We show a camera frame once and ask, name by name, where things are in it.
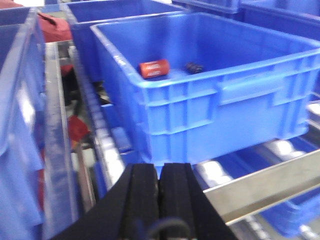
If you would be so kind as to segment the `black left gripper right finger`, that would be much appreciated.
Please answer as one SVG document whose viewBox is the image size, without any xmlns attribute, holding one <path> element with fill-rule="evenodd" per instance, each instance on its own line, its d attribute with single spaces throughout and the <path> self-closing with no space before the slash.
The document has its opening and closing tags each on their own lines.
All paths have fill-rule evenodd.
<svg viewBox="0 0 320 240">
<path fill-rule="evenodd" d="M 189 163 L 166 163 L 159 179 L 159 215 L 184 221 L 192 240 L 236 240 L 200 187 Z"/>
</svg>

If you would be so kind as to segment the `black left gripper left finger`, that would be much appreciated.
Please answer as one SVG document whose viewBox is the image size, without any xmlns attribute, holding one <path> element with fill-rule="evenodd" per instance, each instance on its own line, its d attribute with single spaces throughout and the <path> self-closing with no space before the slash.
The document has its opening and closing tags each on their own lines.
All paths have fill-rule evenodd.
<svg viewBox="0 0 320 240">
<path fill-rule="evenodd" d="M 54 240 L 144 240 L 159 218 L 158 177 L 153 164 L 129 164 L 114 186 Z"/>
</svg>

